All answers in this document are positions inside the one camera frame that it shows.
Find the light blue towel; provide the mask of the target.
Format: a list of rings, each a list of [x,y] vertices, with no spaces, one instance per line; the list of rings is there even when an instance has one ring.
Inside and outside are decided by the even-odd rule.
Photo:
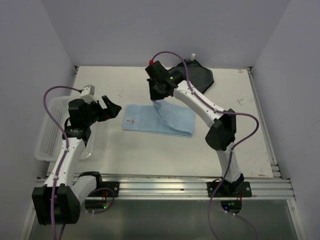
[[[189,107],[165,100],[154,101],[151,105],[128,104],[122,129],[191,138],[195,132],[195,113]]]

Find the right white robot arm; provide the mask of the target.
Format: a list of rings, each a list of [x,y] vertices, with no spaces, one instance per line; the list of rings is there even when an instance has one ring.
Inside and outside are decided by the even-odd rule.
[[[239,168],[233,146],[237,131],[236,115],[210,102],[198,91],[187,76],[174,71],[170,73],[159,61],[149,61],[145,71],[149,78],[152,101],[174,97],[193,110],[209,128],[205,141],[216,151],[222,170],[222,184],[218,190],[227,196],[235,196],[241,190],[244,176]]]

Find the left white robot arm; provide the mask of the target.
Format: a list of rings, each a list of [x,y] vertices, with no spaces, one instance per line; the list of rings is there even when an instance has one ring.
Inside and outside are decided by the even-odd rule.
[[[81,204],[89,195],[118,197],[118,187],[102,180],[98,171],[87,171],[73,182],[76,166],[91,135],[91,126],[118,116],[122,107],[102,96],[106,108],[99,101],[85,102],[76,98],[68,103],[68,118],[64,123],[62,147],[56,164],[43,186],[35,187],[32,201],[41,225],[75,224],[79,220]]]

